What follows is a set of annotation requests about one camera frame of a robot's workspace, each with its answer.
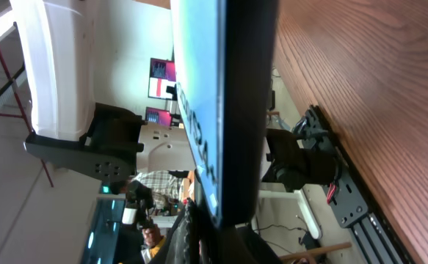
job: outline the wood grain surface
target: wood grain surface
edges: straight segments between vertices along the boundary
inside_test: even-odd
[[[327,115],[385,216],[428,263],[428,0],[282,0],[275,65]]]

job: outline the floor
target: floor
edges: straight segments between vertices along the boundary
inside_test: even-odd
[[[276,108],[280,112],[280,118],[292,126],[300,115],[292,101],[289,92],[279,77],[276,70],[272,72],[273,90],[275,91]],[[323,236],[319,240],[322,246],[330,246],[337,243],[351,241],[354,243],[349,230],[341,229],[336,221],[331,208],[326,203],[326,197],[320,186],[306,185],[305,194],[308,198],[316,220],[322,227]],[[262,199],[259,202],[256,214],[259,228],[268,227],[270,224],[280,224],[288,228],[301,227],[305,224],[298,204],[290,199]],[[305,247],[299,244],[299,239],[304,235],[302,230],[288,231],[282,227],[270,227],[262,230],[261,237],[269,243],[278,256],[289,252],[302,252]],[[351,249],[344,249],[327,255],[327,263],[365,263],[358,248],[353,244]]]

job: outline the black hair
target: black hair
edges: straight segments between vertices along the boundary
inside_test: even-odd
[[[109,184],[109,189],[111,190],[112,194],[120,194],[120,190],[127,186],[127,180],[120,180],[117,182],[112,182]]]

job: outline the red pipe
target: red pipe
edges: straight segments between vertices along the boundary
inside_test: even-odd
[[[5,72],[5,75],[7,76],[7,79],[10,80],[11,75],[10,75],[10,72],[8,70],[7,63],[5,62],[5,60],[3,58],[3,54],[1,53],[1,49],[0,49],[0,63],[1,63],[1,66],[3,67],[3,71]],[[15,99],[16,99],[16,103],[18,104],[18,108],[20,109],[20,113],[21,113],[20,118],[22,118],[24,120],[24,122],[26,123],[26,127],[28,128],[29,133],[31,133],[32,128],[31,128],[31,125],[29,125],[28,117],[24,113],[24,108],[23,108],[23,105],[21,104],[20,97],[18,96],[16,91],[13,91],[13,92],[15,94]],[[2,117],[6,117],[6,116],[8,116],[8,117],[19,117],[18,115],[14,115],[14,114],[0,114],[0,116],[2,116]],[[54,183],[52,182],[49,171],[47,170],[46,163],[43,161],[43,159],[40,159],[40,162],[43,165],[44,171],[46,171],[47,179],[49,180],[49,183],[51,184],[51,187],[53,188]]]
[[[0,113],[0,117],[23,118],[21,115],[17,115],[17,114],[2,114],[2,113]]]

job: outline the white plastic cover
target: white plastic cover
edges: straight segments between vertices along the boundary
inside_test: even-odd
[[[98,1],[11,0],[37,135],[78,141],[93,119],[93,19]]]

